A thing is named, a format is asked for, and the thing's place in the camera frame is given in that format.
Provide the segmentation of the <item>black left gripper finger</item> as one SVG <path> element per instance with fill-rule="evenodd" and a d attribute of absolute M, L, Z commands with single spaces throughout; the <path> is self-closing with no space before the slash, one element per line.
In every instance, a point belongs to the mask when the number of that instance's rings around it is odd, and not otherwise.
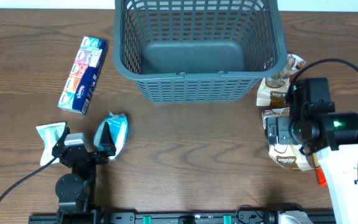
<path fill-rule="evenodd" d="M 54 149 L 61 149 L 64 147 L 64 141 L 66 136 L 70 134 L 70 128 L 69 127 L 65 127 L 65 129 L 63 130 L 61 136 L 59 137 L 59 139 L 57 140 L 57 143 L 54 145 Z"/>
<path fill-rule="evenodd" d="M 111 136 L 110 128 L 107 122 L 103 124 L 103 130 L 99 140 L 99 150 L 104 151 L 107 156 L 116 155 L 116 147 Z"/>

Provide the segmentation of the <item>brown white grain bag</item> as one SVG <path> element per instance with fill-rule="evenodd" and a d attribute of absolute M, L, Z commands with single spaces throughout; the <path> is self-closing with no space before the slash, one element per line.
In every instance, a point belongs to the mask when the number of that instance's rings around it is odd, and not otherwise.
<path fill-rule="evenodd" d="M 269 108 L 283 108 L 285 94 L 290 85 L 290 76 L 296 74 L 306 62 L 295 54 L 287 54 L 284 68 L 276 75 L 263 78 L 257 91 L 256 105 Z"/>
<path fill-rule="evenodd" d="M 288 117 L 289 107 L 262 110 L 262 125 L 266 129 L 268 117 Z M 269 156 L 280 167 L 291 171 L 305 171 L 313 169 L 309 160 L 300 152 L 300 145 L 269 144 Z"/>

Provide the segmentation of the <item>orange spaghetti packet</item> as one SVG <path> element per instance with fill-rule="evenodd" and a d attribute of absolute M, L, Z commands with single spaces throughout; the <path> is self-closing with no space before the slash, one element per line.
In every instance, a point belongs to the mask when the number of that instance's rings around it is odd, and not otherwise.
<path fill-rule="evenodd" d="M 320 186 L 325 186 L 325 185 L 327 185 L 327 181 L 326 181 L 323 169 L 322 169 L 320 163 L 318 162 L 318 157 L 317 157 L 316 153 L 313 153 L 312 156 L 313 156 L 314 169 L 316 172 L 318 184 Z"/>

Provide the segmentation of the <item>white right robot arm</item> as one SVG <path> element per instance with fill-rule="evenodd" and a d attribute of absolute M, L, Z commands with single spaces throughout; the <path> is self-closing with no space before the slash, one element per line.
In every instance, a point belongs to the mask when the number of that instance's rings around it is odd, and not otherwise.
<path fill-rule="evenodd" d="M 320 113 L 309 120 L 268 117 L 265 130 L 270 144 L 295 145 L 316 154 L 337 223 L 358 223 L 358 114 Z"/>

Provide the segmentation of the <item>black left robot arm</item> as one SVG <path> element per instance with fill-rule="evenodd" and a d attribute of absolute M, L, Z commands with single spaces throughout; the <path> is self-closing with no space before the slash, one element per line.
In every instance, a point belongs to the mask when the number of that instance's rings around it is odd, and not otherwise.
<path fill-rule="evenodd" d="M 102 126 L 102 150 L 88 152 L 82 133 L 72 134 L 66 127 L 52 148 L 52 155 L 71 169 L 55 185 L 58 197 L 58 223 L 107 224 L 110 217 L 106 209 L 94 203 L 96 166 L 107 164 L 116 153 L 108 124 Z"/>

